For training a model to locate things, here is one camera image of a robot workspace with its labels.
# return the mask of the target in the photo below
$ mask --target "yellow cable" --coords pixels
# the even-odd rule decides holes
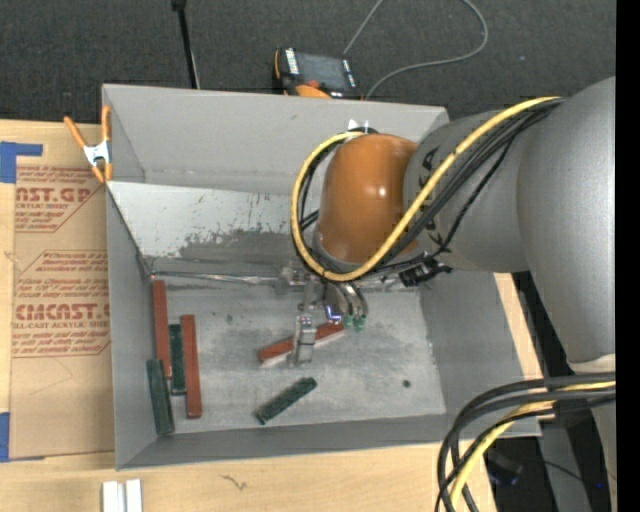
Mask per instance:
[[[561,388],[561,391],[582,391],[582,390],[590,390],[590,389],[602,389],[608,388],[611,386],[615,386],[615,381],[607,381],[607,382],[595,382],[592,384],[576,384],[571,386],[566,386]],[[556,401],[555,400],[543,400],[540,402],[533,402],[529,404],[521,405],[520,407],[514,409],[509,414],[507,414],[503,419],[508,419],[513,416],[517,416],[519,414],[535,412],[544,410],[550,406],[552,406]],[[483,458],[484,453],[489,449],[489,447],[495,442],[495,440],[502,435],[506,430],[508,430],[513,424],[514,421],[510,421],[505,423],[504,425],[499,425],[495,427],[488,435],[485,437],[478,446],[474,449],[473,453],[467,459],[464,467],[458,473],[458,476],[453,481],[453,487],[451,488],[451,503],[453,508],[457,508],[457,503],[460,500],[460,495],[462,494],[462,489],[464,488],[467,480],[469,479],[469,474],[472,469],[478,463],[480,459]]]
[[[354,279],[361,277],[362,275],[367,273],[369,270],[371,270],[384,257],[384,255],[389,251],[389,249],[391,249],[393,244],[395,244],[398,241],[403,231],[409,225],[409,222],[411,222],[411,219],[413,219],[414,215],[418,212],[418,210],[420,209],[424,201],[427,199],[429,194],[433,191],[435,186],[442,179],[445,172],[453,165],[453,163],[456,161],[456,159],[461,153],[469,149],[469,147],[471,147],[471,145],[474,142],[476,142],[480,137],[485,135],[488,131],[490,131],[492,128],[502,123],[506,119],[513,117],[514,115],[519,114],[520,112],[528,108],[531,108],[535,105],[539,105],[540,103],[545,103],[547,101],[551,101],[556,98],[557,96],[550,96],[550,97],[537,98],[533,100],[524,101],[522,103],[514,105],[513,107],[500,112],[499,114],[496,114],[491,119],[489,119],[484,124],[482,124],[479,128],[475,129],[460,144],[458,144],[458,146],[456,146],[456,148],[440,164],[438,169],[436,169],[436,171],[433,173],[431,178],[429,178],[427,183],[425,183],[424,187],[420,191],[420,194],[418,194],[418,197],[416,197],[415,201],[411,204],[409,209],[405,212],[402,219],[400,219],[400,222],[398,222],[394,230],[387,237],[384,243],[380,246],[377,252],[357,269],[351,272],[343,273],[343,274],[332,272],[324,268],[313,258],[313,256],[311,256],[311,254],[309,254],[309,251],[305,247],[304,241],[302,240],[302,233],[300,231],[300,226],[298,224],[298,196],[300,195],[300,188],[302,186],[302,181],[306,174],[307,168],[309,167],[311,162],[315,160],[315,158],[318,156],[318,154],[321,151],[326,149],[333,142],[336,142],[338,140],[344,140],[350,137],[356,137],[363,134],[359,132],[347,132],[340,135],[336,135],[330,138],[329,140],[323,142],[320,146],[318,146],[313,151],[313,153],[311,153],[311,155],[309,155],[309,157],[302,164],[302,167],[300,168],[300,172],[298,173],[298,177],[294,183],[293,191],[291,195],[291,211],[290,211],[291,232],[293,236],[293,241],[298,251],[300,252],[300,256],[302,256],[302,259],[316,274],[324,276],[327,279],[330,279],[331,281],[341,281],[341,282],[352,281]]]

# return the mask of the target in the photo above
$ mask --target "dark green block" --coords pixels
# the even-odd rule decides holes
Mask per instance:
[[[169,349],[171,351],[171,394],[184,395],[187,380],[184,374],[184,345],[180,324],[169,325]]]
[[[318,383],[313,377],[298,380],[293,386],[285,389],[282,393],[260,407],[256,412],[256,418],[258,418],[261,425],[264,425],[267,421],[275,418],[282,411],[315,389],[317,385]]]
[[[156,432],[159,436],[171,434],[175,432],[176,427],[173,423],[169,386],[167,386],[167,380],[164,378],[164,369],[160,359],[149,359],[147,361],[147,377],[149,378]]]

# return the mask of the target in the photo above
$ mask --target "wire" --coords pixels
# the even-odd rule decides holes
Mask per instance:
[[[309,155],[307,159],[304,161],[304,163],[302,164],[302,167],[300,168],[296,181],[293,185],[293,191],[291,194],[290,221],[291,221],[291,231],[292,231],[293,240],[300,256],[305,261],[305,263],[309,266],[309,268],[311,268],[315,273],[321,275],[322,277],[330,281],[346,282],[346,281],[353,281],[354,279],[361,277],[362,275],[367,273],[369,270],[371,270],[387,254],[387,252],[391,249],[391,247],[396,243],[396,241],[404,233],[411,219],[418,212],[418,210],[421,208],[422,204],[427,199],[429,194],[431,194],[435,186],[442,179],[442,177],[447,172],[447,170],[453,165],[453,163],[456,161],[459,155],[467,151],[474,142],[476,142],[478,139],[483,137],[486,133],[488,133],[490,130],[492,130],[494,127],[498,126],[500,123],[504,122],[505,120],[535,105],[545,103],[547,101],[551,101],[554,99],[556,99],[556,97],[544,97],[544,98],[537,98],[533,100],[524,101],[522,103],[514,105],[513,107],[510,107],[496,114],[491,119],[483,123],[479,128],[475,129],[460,144],[458,144],[458,146],[455,147],[455,149],[440,164],[438,169],[436,169],[436,171],[433,173],[433,175],[429,178],[427,183],[424,185],[424,187],[422,188],[422,190],[420,191],[420,193],[418,194],[414,202],[411,204],[409,209],[405,212],[402,219],[400,219],[396,227],[393,229],[391,234],[387,237],[385,242],[376,251],[376,253],[371,258],[369,258],[369,260],[363,263],[360,267],[358,267],[357,269],[351,272],[346,272],[346,273],[336,273],[336,272],[330,271],[324,268],[322,265],[320,265],[311,256],[311,254],[309,253],[309,250],[307,249],[304,243],[304,240],[302,239],[299,219],[298,219],[298,199],[300,196],[300,190],[303,182],[305,181],[307,171],[311,163],[315,160],[318,154],[324,151],[331,144],[337,141],[346,140],[350,137],[356,137],[363,134],[359,132],[346,132],[339,135],[335,135],[334,137],[331,137],[330,139],[326,140],[320,146],[318,146],[311,153],[311,155]]]
[[[388,262],[392,261],[413,240],[415,240],[422,232],[422,230],[429,224],[429,222],[431,222],[440,212],[444,205],[468,180],[468,178],[473,175],[495,153],[495,151],[497,151],[505,144],[511,144],[516,136],[548,116],[550,109],[556,107],[562,101],[562,99],[556,99],[551,100],[547,103],[543,103],[541,105],[537,105],[530,109],[530,112],[519,114],[518,116],[515,116],[514,119],[502,123],[503,125],[505,125],[503,126],[502,130],[499,130],[500,127],[498,127],[495,129],[494,133],[484,137],[485,140],[480,145],[480,147],[478,147],[478,149],[470,157],[467,158],[456,175],[438,193],[437,197],[431,202],[429,207],[422,212],[420,217],[406,232],[406,234],[390,249],[387,255],[382,258],[380,264],[385,265]],[[464,213],[459,216],[459,221],[457,220],[458,224],[462,220],[462,217],[464,217],[464,215],[466,214],[466,211],[471,206],[473,201],[475,201],[476,197],[487,184],[489,178],[498,169],[505,156],[506,150],[505,153],[503,153],[503,156],[499,157],[498,161],[494,164],[491,170],[488,171],[486,179],[483,180],[480,185],[478,185],[475,192],[472,194],[473,199],[468,201],[468,205],[465,205],[466,209],[463,208]],[[447,238],[449,238],[447,244],[451,241],[451,238],[453,238],[454,234],[455,230],[452,230],[452,232],[449,233],[449,235],[447,236]]]
[[[484,49],[484,47],[487,45],[487,42],[489,41],[489,27],[487,25],[487,22],[484,19],[484,16],[482,16],[482,13],[480,12],[480,10],[473,3],[471,3],[470,0],[460,0],[460,1],[464,3],[467,7],[469,7],[469,9],[471,9],[473,14],[476,15],[476,17],[480,20],[480,23],[482,24],[482,31],[484,35],[480,45],[475,50],[469,53],[466,53],[464,55],[460,55],[459,57],[453,57],[453,58],[444,59],[444,60],[436,60],[431,62],[422,62],[419,64],[412,64],[411,66],[406,66],[400,69],[396,69],[395,71],[392,71],[391,73],[383,76],[380,80],[378,80],[365,95],[365,98],[364,98],[365,100],[368,100],[371,97],[371,95],[378,89],[378,87],[380,87],[387,80],[390,80],[391,78],[396,77],[402,73],[413,71],[415,69],[422,69],[422,68],[427,68],[432,66],[441,66],[443,64],[453,64],[455,62],[462,62],[463,60],[467,60],[467,59],[470,59],[471,57],[474,57]]]
[[[318,210],[315,210],[311,212],[309,215],[307,215],[300,223],[300,229],[304,231],[309,226],[311,226],[311,224],[313,224],[315,221],[318,220],[318,214],[319,214]]]
[[[481,395],[477,399],[470,402],[458,414],[458,417],[456,418],[453,427],[451,428],[451,430],[449,431],[449,433],[447,434],[447,436],[443,441],[441,451],[438,456],[438,466],[437,466],[438,481],[440,483],[441,488],[446,487],[448,485],[448,483],[446,483],[447,479],[445,479],[445,475],[444,475],[444,468],[445,468],[445,463],[446,463],[446,458],[447,458],[447,453],[449,451],[449,448],[453,447],[453,445],[455,445],[458,442],[459,433],[462,431],[462,429],[466,425],[468,425],[472,421],[490,412],[494,412],[499,409],[504,409],[504,408],[512,407],[513,405],[519,404],[518,409],[516,409],[515,411],[512,411],[510,414],[505,416],[505,418],[503,418],[501,422],[499,422],[499,425],[501,427],[504,427],[504,429],[503,430],[496,429],[494,433],[490,434],[491,436],[495,436],[493,437],[493,439],[495,439],[500,434],[502,434],[504,430],[508,429],[513,424],[513,421],[510,421],[513,419],[513,416],[517,416],[521,413],[524,414],[529,412],[532,412],[532,413],[539,412],[540,410],[542,410],[547,406],[554,405],[555,402],[557,402],[558,400],[563,400],[563,401],[582,400],[582,399],[589,399],[593,397],[610,398],[612,395],[612,390],[611,389],[603,390],[603,388],[614,387],[613,392],[615,393],[615,380],[603,380],[602,382],[592,381],[592,382],[584,383],[584,380],[579,379],[577,377],[578,376],[574,376],[570,380],[573,380],[576,383],[579,382],[579,384],[572,384],[569,386],[565,386],[557,391],[548,391],[548,392],[519,395],[515,397],[509,397],[509,398],[503,398],[500,400],[490,401],[489,403],[485,403],[481,406],[476,405],[476,404],[479,404],[481,400],[485,399],[485,397],[487,396],[487,394],[485,394],[485,395]],[[599,376],[599,378],[608,379],[609,375],[603,374]],[[516,386],[510,385],[510,386],[512,389],[524,390],[524,388],[528,387],[525,385],[525,383],[526,381],[520,384],[519,386],[517,385]],[[493,395],[494,393],[501,393],[501,389],[509,389],[509,388],[503,387],[503,388],[498,388],[498,390],[492,390],[488,392],[490,394],[489,396]],[[482,453],[484,453],[486,448],[488,448],[488,446],[490,446],[492,443],[493,441],[491,441],[491,443],[486,445],[486,447],[485,445],[482,445],[483,446]],[[473,450],[475,446],[476,445],[474,444],[467,451],[467,454],[471,450]],[[459,476],[458,479],[456,480],[457,485],[454,485],[454,488],[452,489],[452,492],[451,492],[450,499],[449,499],[449,493],[446,491],[446,489],[442,492],[442,501],[444,502],[445,507],[447,507],[448,510],[455,509],[456,500],[459,498],[460,493],[465,488],[466,478],[468,477],[468,474],[471,471],[473,464],[477,462],[478,457],[480,457],[482,453],[480,453],[480,455],[477,455],[477,454],[473,455],[473,459],[471,462],[466,462],[467,459],[463,457],[463,460],[464,460],[463,462],[463,461],[457,460],[455,449],[452,449],[452,457],[453,457],[454,465],[456,468],[459,468],[457,469],[457,472],[459,472],[461,476]],[[467,466],[468,469],[466,470],[464,469],[463,467],[464,464],[470,464],[470,466]]]
[[[342,51],[342,55],[346,55],[347,52],[351,49],[351,47],[353,46],[353,43],[355,43],[356,39],[358,39],[358,37],[360,37],[360,33],[364,30],[364,27],[367,26],[367,23],[369,23],[369,20],[375,14],[375,12],[378,10],[378,7],[380,7],[382,2],[384,2],[384,0],[378,0],[376,2],[376,4],[371,8],[371,10],[369,11],[369,14],[367,14],[367,17],[364,19],[364,21],[360,25],[360,28],[356,31],[354,36],[351,38],[351,41],[349,41],[349,44]]]
[[[558,402],[556,403],[554,406],[552,407],[547,407],[547,408],[543,408],[537,411],[528,411],[526,413],[521,413],[518,415],[514,415],[514,416],[510,416],[508,418],[502,418],[501,420],[499,420],[498,422],[496,422],[494,425],[491,425],[489,428],[487,428],[486,430],[484,430],[474,441],[473,443],[469,446],[469,449],[467,450],[467,452],[464,454],[464,456],[459,460],[459,462],[457,464],[455,464],[454,468],[452,469],[452,471],[449,473],[449,475],[444,478],[442,477],[440,479],[440,490],[438,493],[438,497],[436,500],[436,506],[435,506],[435,510],[438,510],[438,505],[440,503],[440,501],[443,501],[445,503],[445,508],[447,508],[447,510],[453,510],[453,507],[451,505],[450,502],[450,498],[449,498],[449,493],[447,491],[447,487],[454,481],[454,479],[460,474],[460,471],[463,468],[463,465],[469,460],[471,454],[473,453],[473,451],[477,448],[477,446],[483,441],[483,439],[485,439],[487,437],[487,435],[489,435],[495,427],[503,425],[504,423],[507,422],[512,422],[513,420],[520,420],[520,419],[525,419],[525,418],[531,418],[531,417],[539,417],[539,416],[546,416],[549,414],[553,414],[556,412],[562,412],[562,413],[568,413],[568,412],[580,412],[586,409],[592,409],[594,407],[599,407],[601,405],[605,405],[607,403],[611,403],[615,401],[615,397],[614,396],[606,396],[603,398],[598,398],[595,400],[591,400],[589,402],[569,402],[569,401],[565,401],[565,402]],[[467,503],[469,505],[469,508],[474,508],[475,504],[470,504]]]
[[[607,383],[607,385],[613,385],[612,382],[615,382],[615,373],[607,372],[607,373],[599,373],[599,374],[587,374],[587,375],[572,375],[568,377],[555,377],[555,378],[547,378],[547,379],[536,379],[530,381],[520,381],[511,384],[507,384],[504,386],[500,386],[498,388],[491,389],[478,397],[471,400],[462,410],[458,413],[451,430],[445,436],[442,447],[440,449],[440,453],[438,455],[437,462],[437,474],[438,474],[438,482],[440,486],[443,487],[445,484],[445,466],[447,460],[447,454],[451,447],[452,458],[454,465],[457,465],[461,462],[458,459],[458,453],[455,449],[455,446],[458,443],[458,437],[462,429],[467,426],[472,421],[476,419],[501,410],[505,408],[510,408],[514,406],[521,406],[527,403],[535,403],[540,400],[557,400],[557,399],[581,399],[584,397],[593,397],[593,395],[585,394],[584,391],[571,391],[571,395],[567,394],[568,386],[574,385],[583,385],[583,386],[593,386],[593,385],[602,385],[602,383]],[[513,393],[524,392],[524,391],[532,391],[539,388],[548,388],[552,391],[545,393],[527,393],[524,395],[517,396],[509,396],[504,398],[505,395],[510,395]],[[446,507],[451,508],[451,503],[449,500],[449,494],[445,491],[442,493],[442,500]]]
[[[458,216],[453,222],[453,225],[449,230],[449,234],[444,239],[444,241],[441,244],[439,244],[438,250],[432,255],[433,258],[437,257],[439,254],[441,254],[447,249],[454,235],[458,231],[458,228],[462,223],[462,219],[467,214],[467,212],[469,211],[469,208],[471,208],[471,205],[475,202],[476,198],[480,195],[480,192],[482,192],[485,185],[489,182],[491,177],[496,173],[496,171],[498,170],[498,167],[500,167],[500,164],[502,164],[502,162],[504,161],[505,157],[507,156],[507,153],[509,152],[509,149],[511,148],[511,144],[513,144],[514,140],[515,138],[512,138],[510,141],[507,142],[507,145],[505,146],[504,150],[502,151],[502,153],[500,154],[496,162],[491,166],[491,169],[489,169],[489,172],[484,176],[484,178],[482,178],[482,180],[480,181],[478,186],[475,188],[473,193],[469,196],[464,206],[460,210],[460,213],[458,213]]]
[[[575,478],[576,480],[579,480],[587,485],[590,485],[592,487],[598,487],[600,484],[594,480],[588,480],[586,478],[581,477],[580,475],[578,475],[577,473],[574,473],[573,471],[565,468],[564,466],[561,466],[560,464],[556,464],[555,462],[551,462],[550,460],[546,460],[546,459],[540,459],[537,457],[518,457],[517,459],[518,461],[521,462],[536,462],[538,464],[544,464],[545,466],[549,466],[552,468],[557,469],[558,471],[562,471],[563,473],[565,473],[566,475]]]
[[[369,126],[358,126],[358,127],[351,128],[348,131],[363,132],[363,133],[378,133],[378,130],[376,130],[375,128],[371,128]],[[298,213],[298,218],[300,219],[299,222],[302,230],[305,230],[307,227],[309,227],[311,223],[317,220],[316,212],[309,214],[307,217],[304,216],[305,205],[307,203],[307,196],[309,194],[309,189],[311,188],[311,180],[313,179],[313,175],[318,169],[318,166],[320,165],[320,163],[327,157],[327,155],[329,155],[329,153],[331,153],[331,151],[336,146],[338,146],[343,142],[344,142],[343,140],[339,140],[339,141],[335,141],[333,144],[329,144],[322,151],[320,151],[316,156],[316,158],[309,164],[309,167],[307,169],[307,174],[301,186],[302,192],[301,192],[301,200],[300,200],[300,207],[299,207],[299,213]]]

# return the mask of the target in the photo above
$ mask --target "black pole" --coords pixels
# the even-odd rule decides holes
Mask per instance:
[[[196,69],[196,60],[191,51],[191,40],[189,39],[189,25],[187,24],[187,15],[184,10],[187,6],[187,0],[171,0],[171,8],[178,12],[180,20],[180,31],[182,32],[182,44],[184,46],[184,55],[187,59],[187,68],[189,69],[189,81],[192,89],[200,89],[200,79]]]

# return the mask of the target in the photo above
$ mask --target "cardboard box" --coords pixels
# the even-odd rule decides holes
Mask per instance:
[[[80,129],[98,142],[98,127]],[[111,450],[105,188],[62,123],[2,121],[0,140],[42,145],[18,158],[11,198],[9,456]]]

